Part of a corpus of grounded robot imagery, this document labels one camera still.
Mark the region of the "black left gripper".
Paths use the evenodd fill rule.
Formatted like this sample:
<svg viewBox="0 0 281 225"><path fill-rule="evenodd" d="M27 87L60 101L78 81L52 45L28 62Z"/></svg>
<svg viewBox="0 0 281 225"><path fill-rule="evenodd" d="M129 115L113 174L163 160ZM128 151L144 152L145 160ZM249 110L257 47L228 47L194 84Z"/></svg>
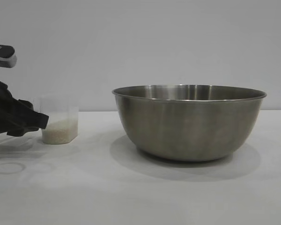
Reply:
<svg viewBox="0 0 281 225"><path fill-rule="evenodd" d="M49 116L34 110L30 101L18 100L20 104L20 117L29 127L19 128L13 121L11 109L13 97L8 90L8 85L0 81L0 134L6 133L8 136L21 137L29 132L36 132L47 127Z"/></svg>

